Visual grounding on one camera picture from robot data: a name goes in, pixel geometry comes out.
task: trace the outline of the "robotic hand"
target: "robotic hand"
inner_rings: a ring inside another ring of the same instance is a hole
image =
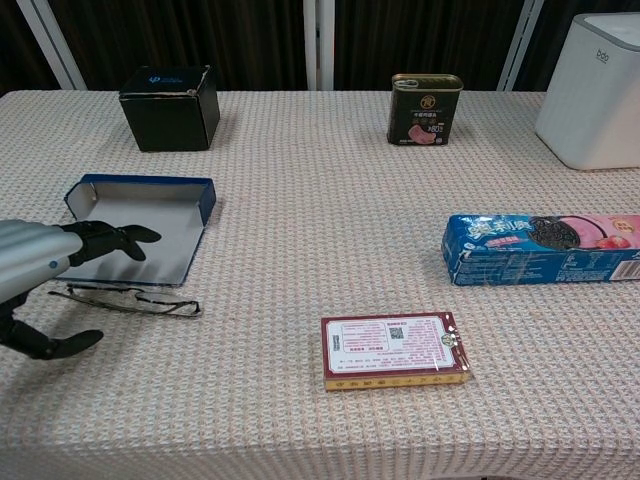
[[[20,320],[13,310],[23,305],[29,292],[69,267],[122,250],[133,260],[146,259],[136,242],[160,240],[159,233],[138,225],[115,228],[98,222],[48,226],[22,220],[0,221],[0,345],[31,358],[66,358],[97,343],[99,330],[69,338],[49,338]]]

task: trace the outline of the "eyeglasses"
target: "eyeglasses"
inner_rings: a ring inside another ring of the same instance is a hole
[[[164,292],[148,292],[138,287],[99,283],[68,283],[66,292],[50,291],[49,295],[120,312],[152,313],[197,317],[202,313],[197,300]]]

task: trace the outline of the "textured tablecloth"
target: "textured tablecloth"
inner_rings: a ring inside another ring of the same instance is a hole
[[[56,223],[87,172],[211,177],[180,293],[197,320],[33,292],[68,360],[0,349],[7,479],[640,478],[640,282],[452,286],[450,214],[640,213],[640,169],[578,172],[542,94],[463,92],[446,147],[395,147],[387,92],[221,93],[209,151],[141,153],[113,92],[0,100],[0,218]],[[327,393],[323,316],[454,312],[475,378]]]

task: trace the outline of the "white appliance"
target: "white appliance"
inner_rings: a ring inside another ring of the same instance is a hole
[[[536,133],[571,168],[640,167],[640,12],[573,19]]]

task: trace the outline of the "black cardboard box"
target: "black cardboard box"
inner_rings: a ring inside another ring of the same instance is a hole
[[[120,104],[143,152],[207,150],[220,120],[210,66],[141,67]]]

